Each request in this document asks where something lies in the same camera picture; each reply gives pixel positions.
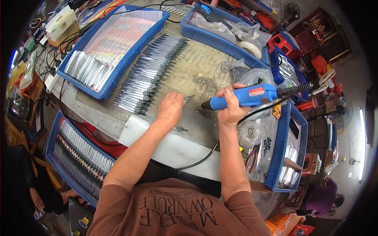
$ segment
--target blue plastic crate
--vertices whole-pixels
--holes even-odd
[[[274,151],[268,175],[266,176],[265,180],[265,185],[272,188],[272,190],[275,192],[293,193],[296,191],[299,185],[299,181],[301,180],[301,177],[299,177],[292,189],[277,188],[278,177],[280,176],[284,164],[284,155],[286,152],[286,145],[289,134],[290,118],[292,118],[300,126],[299,129],[301,131],[301,140],[299,144],[297,164],[300,167],[303,167],[305,161],[308,123],[306,119],[301,115],[301,113],[297,110],[297,108],[294,106],[294,104],[288,101],[286,105],[282,106],[281,118],[278,120],[276,143],[274,145]]]
[[[131,5],[121,5],[116,7],[114,10],[108,13],[108,15],[113,14],[119,8],[125,6],[126,10],[134,10],[140,8],[139,6],[131,6]],[[150,8],[143,8],[144,11],[158,11],[155,9]],[[57,69],[58,75],[62,78],[66,79],[67,81],[74,84],[76,87],[80,88],[87,94],[91,95],[97,99],[109,99],[110,95],[112,94],[114,88],[117,86],[118,81],[121,79],[123,74],[126,72],[127,68],[130,66],[132,61],[135,57],[142,51],[142,49],[148,44],[148,42],[159,32],[164,26],[165,20],[168,19],[170,14],[166,11],[163,11],[163,17],[159,20],[156,24],[154,24],[131,48],[130,50],[123,56],[120,60],[112,74],[109,76],[108,80],[105,82],[104,86],[102,87],[101,91],[96,92],[91,90],[90,88],[86,87],[79,81],[75,80],[71,76],[64,73],[64,69],[70,60],[73,51],[82,51],[87,43],[91,40],[92,36],[99,30],[99,28],[109,19],[109,17],[105,17],[104,19],[99,20],[95,25],[93,25],[75,44],[74,50],[72,50],[61,62],[60,66]]]
[[[65,119],[61,110],[58,111],[56,114],[53,126],[50,131],[50,135],[47,141],[47,147],[46,147],[46,158],[49,160],[51,165],[55,168],[55,170],[58,172],[58,174],[64,179],[64,181],[75,191],[77,192],[84,200],[86,200],[88,203],[90,203],[92,206],[97,206],[97,199],[87,192],[76,180],[74,180],[67,172],[66,170],[60,165],[56,157],[54,156],[54,147],[55,147],[55,141],[58,136],[59,127],[62,123],[62,119]],[[112,160],[113,162],[116,161],[113,157],[105,153],[103,150],[97,147],[95,143],[92,142],[86,135],[83,135],[79,129],[76,128],[72,124],[70,120],[67,119],[67,122],[71,125],[71,127],[76,131],[76,133],[80,134],[80,136],[88,143],[90,144],[94,149],[99,151],[102,155],[106,156],[108,159]]]
[[[279,53],[281,54],[282,57],[286,57],[287,58],[287,61],[290,63],[290,65],[294,68],[295,70],[295,73],[297,74],[298,76],[298,82],[300,84],[305,84],[307,83],[305,77],[302,75],[302,73],[298,70],[297,66],[294,65],[293,62],[291,62],[291,60],[286,56],[286,54],[277,46],[274,46],[274,49]],[[272,61],[272,65],[274,67],[272,67],[272,74],[273,74],[273,80],[276,84],[281,84],[283,83],[283,81],[285,80],[281,74],[280,74],[280,68],[277,66],[279,65],[279,62],[281,61],[278,54],[276,53],[276,51],[273,51],[270,55],[271,55],[271,61]],[[301,92],[301,98],[304,99],[304,100],[308,100],[308,91],[303,91]]]
[[[295,46],[295,44],[293,43],[293,41],[289,38],[289,36],[287,34],[284,33],[284,31],[286,31],[286,30],[280,30],[280,34],[282,35],[282,37],[290,44],[290,46],[292,46],[292,48],[294,50],[299,50],[299,48],[297,48],[297,46]]]
[[[218,8],[215,8],[209,5],[207,6],[210,7],[211,10],[222,19],[229,20],[235,23],[244,22],[241,19],[237,18],[236,16],[233,16]],[[252,68],[269,69],[269,66],[265,64],[265,63],[270,64],[267,48],[263,48],[262,58],[261,60],[259,60],[251,53],[235,45],[233,42],[230,42],[205,29],[201,29],[199,27],[189,24],[188,20],[193,17],[194,12],[196,12],[194,8],[190,9],[189,12],[185,15],[185,17],[181,20],[180,24],[183,30],[182,31],[183,36],[199,41],[213,48],[216,48],[219,51],[227,53],[228,55],[235,57],[238,60],[244,58],[245,63]]]

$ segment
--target blue electric screwdriver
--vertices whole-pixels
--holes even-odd
[[[235,96],[239,100],[240,106],[256,107],[266,103],[273,102],[285,95],[293,95],[312,88],[313,84],[306,83],[292,88],[276,89],[270,84],[258,84],[234,90]],[[202,103],[201,107],[206,110],[222,110],[227,107],[225,97],[212,97],[210,100]]]

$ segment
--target pliers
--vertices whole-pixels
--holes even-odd
[[[251,165],[251,169],[249,170],[249,174],[252,174],[253,170],[255,169],[256,162],[257,162],[257,155],[259,154],[260,144],[254,145],[252,152],[249,154],[247,160],[245,161],[245,169],[248,169],[249,162],[253,156],[253,163]]]

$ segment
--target cardboard box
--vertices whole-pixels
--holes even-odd
[[[57,47],[61,42],[67,41],[67,37],[69,37],[68,39],[73,38],[74,36],[72,34],[79,32],[79,30],[79,25],[77,21],[75,21],[56,41],[52,41],[50,38],[48,38],[47,42],[51,44],[51,46]],[[61,45],[62,50],[66,48],[67,43],[68,42],[65,42]]]
[[[316,163],[312,164],[310,174],[316,175]]]
[[[335,151],[327,151],[327,158],[325,159],[326,165],[330,165],[333,163],[333,156]]]

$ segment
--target label sticker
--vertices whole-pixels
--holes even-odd
[[[251,89],[249,91],[249,96],[252,97],[252,96],[257,96],[257,95],[263,95],[264,93],[265,93],[264,88],[259,87],[259,88]]]

